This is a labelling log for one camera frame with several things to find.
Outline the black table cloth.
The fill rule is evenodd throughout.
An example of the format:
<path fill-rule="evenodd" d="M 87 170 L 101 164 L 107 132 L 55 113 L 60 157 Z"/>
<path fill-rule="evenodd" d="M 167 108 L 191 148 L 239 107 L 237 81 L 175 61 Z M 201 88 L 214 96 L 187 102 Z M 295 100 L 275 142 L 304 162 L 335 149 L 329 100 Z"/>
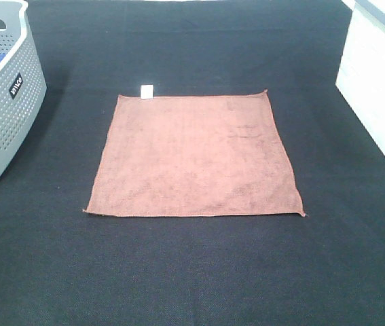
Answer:
<path fill-rule="evenodd" d="M 385 157 L 341 1 L 30 1 L 47 92 L 0 178 L 0 325 L 385 325 Z M 306 217 L 85 213 L 120 94 L 267 90 Z"/>

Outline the grey perforated laundry basket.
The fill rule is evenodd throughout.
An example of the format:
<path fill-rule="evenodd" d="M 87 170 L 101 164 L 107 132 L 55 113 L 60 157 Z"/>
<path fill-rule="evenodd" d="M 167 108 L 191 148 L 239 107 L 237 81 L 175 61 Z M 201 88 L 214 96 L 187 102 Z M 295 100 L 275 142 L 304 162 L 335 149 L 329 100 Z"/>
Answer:
<path fill-rule="evenodd" d="M 26 138 L 47 86 L 26 1 L 0 1 L 0 176 Z"/>

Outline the brown microfiber towel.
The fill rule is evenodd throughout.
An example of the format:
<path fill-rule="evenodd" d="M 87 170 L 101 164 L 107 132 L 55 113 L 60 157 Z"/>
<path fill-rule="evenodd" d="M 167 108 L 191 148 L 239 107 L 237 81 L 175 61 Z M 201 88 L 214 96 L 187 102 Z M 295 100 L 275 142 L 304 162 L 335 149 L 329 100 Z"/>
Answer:
<path fill-rule="evenodd" d="M 86 212 L 291 214 L 304 208 L 266 91 L 117 99 Z"/>

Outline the white plastic storage bin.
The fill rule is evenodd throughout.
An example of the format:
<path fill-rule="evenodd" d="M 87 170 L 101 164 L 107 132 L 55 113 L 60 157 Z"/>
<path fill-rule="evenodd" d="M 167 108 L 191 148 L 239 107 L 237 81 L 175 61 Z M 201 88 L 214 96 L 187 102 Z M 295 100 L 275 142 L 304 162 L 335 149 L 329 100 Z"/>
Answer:
<path fill-rule="evenodd" d="M 385 156 L 385 1 L 354 1 L 335 85 Z"/>

